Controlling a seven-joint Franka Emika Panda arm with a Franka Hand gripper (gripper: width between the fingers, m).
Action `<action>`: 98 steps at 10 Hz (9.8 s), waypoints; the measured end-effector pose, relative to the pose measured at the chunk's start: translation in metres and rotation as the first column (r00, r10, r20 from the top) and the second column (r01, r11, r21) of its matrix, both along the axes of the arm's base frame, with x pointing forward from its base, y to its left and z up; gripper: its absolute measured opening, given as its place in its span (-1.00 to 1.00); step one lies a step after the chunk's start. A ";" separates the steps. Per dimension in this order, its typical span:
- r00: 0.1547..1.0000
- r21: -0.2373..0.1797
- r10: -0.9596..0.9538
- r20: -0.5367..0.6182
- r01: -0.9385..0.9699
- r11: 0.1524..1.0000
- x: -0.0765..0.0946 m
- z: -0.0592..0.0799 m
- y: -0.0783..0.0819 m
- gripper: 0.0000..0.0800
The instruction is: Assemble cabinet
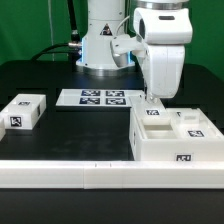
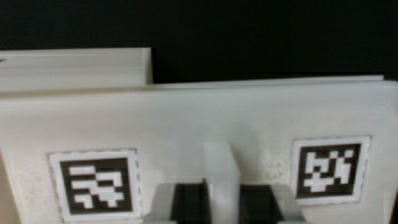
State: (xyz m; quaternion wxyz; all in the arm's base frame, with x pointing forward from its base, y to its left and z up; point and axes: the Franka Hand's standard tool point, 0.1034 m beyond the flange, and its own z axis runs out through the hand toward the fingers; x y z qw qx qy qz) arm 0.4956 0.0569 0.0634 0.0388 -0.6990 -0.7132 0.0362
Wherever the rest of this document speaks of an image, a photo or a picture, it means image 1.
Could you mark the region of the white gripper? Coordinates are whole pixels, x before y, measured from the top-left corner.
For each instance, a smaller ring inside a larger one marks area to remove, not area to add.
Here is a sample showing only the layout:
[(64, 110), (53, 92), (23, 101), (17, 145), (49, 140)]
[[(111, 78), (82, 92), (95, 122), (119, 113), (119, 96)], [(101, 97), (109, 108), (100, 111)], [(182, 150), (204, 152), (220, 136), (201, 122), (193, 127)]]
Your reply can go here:
[(185, 48), (177, 45), (148, 45), (142, 63), (147, 87), (146, 101), (157, 103), (158, 98), (173, 98), (179, 88)]

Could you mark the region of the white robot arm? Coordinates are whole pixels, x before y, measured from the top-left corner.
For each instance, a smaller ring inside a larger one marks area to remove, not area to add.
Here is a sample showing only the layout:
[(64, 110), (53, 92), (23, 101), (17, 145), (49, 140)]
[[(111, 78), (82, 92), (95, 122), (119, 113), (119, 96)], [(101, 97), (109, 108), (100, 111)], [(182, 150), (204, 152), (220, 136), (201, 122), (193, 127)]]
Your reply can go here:
[(172, 98), (191, 42), (189, 0), (88, 0), (88, 29), (77, 65), (94, 75), (132, 67), (137, 58), (148, 100)]

